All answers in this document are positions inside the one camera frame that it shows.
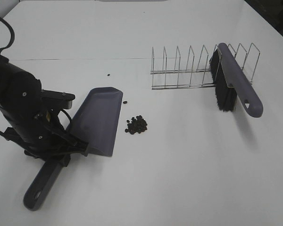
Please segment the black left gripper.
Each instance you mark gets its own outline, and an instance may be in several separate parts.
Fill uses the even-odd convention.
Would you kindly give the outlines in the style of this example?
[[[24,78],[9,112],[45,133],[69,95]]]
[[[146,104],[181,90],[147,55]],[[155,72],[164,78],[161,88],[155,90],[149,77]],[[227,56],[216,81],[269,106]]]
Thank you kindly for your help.
[[[88,155],[89,143],[64,129],[58,118],[63,110],[48,108],[41,94],[0,94],[0,111],[11,125],[0,135],[21,146],[27,156],[67,167],[70,154]]]

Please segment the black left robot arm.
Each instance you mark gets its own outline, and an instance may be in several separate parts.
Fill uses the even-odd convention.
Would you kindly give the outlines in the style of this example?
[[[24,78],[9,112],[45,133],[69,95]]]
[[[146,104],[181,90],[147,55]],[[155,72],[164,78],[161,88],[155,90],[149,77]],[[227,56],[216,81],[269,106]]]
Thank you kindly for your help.
[[[70,93],[42,89],[31,73],[0,58],[0,112],[9,122],[0,136],[47,160],[80,153],[87,156],[87,142],[64,129],[58,114],[72,107]]]

